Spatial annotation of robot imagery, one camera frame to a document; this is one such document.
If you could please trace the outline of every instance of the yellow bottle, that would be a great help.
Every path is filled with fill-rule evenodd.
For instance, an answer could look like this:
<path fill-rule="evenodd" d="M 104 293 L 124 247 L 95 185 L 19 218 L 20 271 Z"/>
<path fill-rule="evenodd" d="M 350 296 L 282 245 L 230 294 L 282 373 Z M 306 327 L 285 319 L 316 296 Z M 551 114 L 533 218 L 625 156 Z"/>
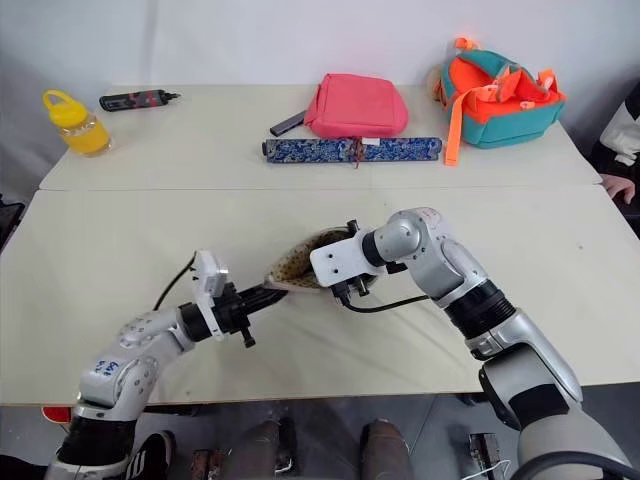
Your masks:
<path fill-rule="evenodd" d="M 52 103 L 50 97 L 62 101 Z M 95 157 L 109 150 L 109 133 L 80 102 L 59 90 L 44 92 L 42 102 L 49 110 L 49 119 L 58 127 L 58 134 L 71 150 L 86 157 Z"/>

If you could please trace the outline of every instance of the red object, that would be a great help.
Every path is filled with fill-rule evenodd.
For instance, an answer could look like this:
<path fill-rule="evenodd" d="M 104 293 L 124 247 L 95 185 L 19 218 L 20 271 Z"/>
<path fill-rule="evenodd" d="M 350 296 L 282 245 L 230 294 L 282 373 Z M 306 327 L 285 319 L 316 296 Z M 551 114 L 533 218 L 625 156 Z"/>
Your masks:
<path fill-rule="evenodd" d="M 391 137 L 405 129 L 409 112 L 393 83 L 328 73 L 304 117 L 322 138 Z"/>
<path fill-rule="evenodd" d="M 42 416 L 52 423 L 71 423 L 71 407 L 42 407 Z"/>

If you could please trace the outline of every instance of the blue patterned pencil case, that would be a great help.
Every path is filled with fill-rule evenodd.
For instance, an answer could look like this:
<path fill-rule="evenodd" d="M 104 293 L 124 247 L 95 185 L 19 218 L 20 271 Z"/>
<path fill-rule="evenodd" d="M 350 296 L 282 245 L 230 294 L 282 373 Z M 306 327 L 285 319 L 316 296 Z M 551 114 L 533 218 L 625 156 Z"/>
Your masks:
<path fill-rule="evenodd" d="M 267 139 L 262 153 L 269 163 L 415 162 L 437 160 L 442 140 L 435 137 L 381 138 L 379 145 L 359 138 Z"/>

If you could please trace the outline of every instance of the silver robotic arm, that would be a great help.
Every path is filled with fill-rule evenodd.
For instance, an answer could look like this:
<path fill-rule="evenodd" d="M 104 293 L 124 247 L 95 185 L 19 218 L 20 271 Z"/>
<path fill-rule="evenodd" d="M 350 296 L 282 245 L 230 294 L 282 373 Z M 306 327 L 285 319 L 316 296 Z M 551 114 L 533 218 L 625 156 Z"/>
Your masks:
<path fill-rule="evenodd" d="M 134 318 L 84 370 L 69 434 L 46 480 L 124 478 L 136 421 L 162 370 L 211 336 L 240 332 L 253 346 L 248 315 L 286 294 L 261 286 L 236 292 L 226 267 L 207 251 L 196 252 L 191 265 L 194 303 Z"/>
<path fill-rule="evenodd" d="M 359 275 L 378 275 L 401 262 L 442 308 L 483 361 L 479 378 L 497 416 L 521 431 L 519 462 L 554 452 L 597 454 L 628 465 L 609 434 L 581 408 L 578 380 L 531 319 L 491 282 L 471 254 L 430 208 L 400 211 L 376 230 L 359 230 L 311 253 L 323 286 L 345 285 Z M 596 479 L 602 470 L 562 465 L 535 477 Z"/>

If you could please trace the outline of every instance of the black shoe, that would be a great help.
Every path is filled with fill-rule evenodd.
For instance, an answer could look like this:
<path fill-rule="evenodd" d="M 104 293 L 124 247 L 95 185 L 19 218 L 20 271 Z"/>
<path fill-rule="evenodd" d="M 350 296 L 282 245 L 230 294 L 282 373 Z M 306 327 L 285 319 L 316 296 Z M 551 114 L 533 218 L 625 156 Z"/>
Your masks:
<path fill-rule="evenodd" d="M 173 433 L 163 430 L 147 438 L 129 462 L 125 480 L 164 480 L 176 451 Z"/>

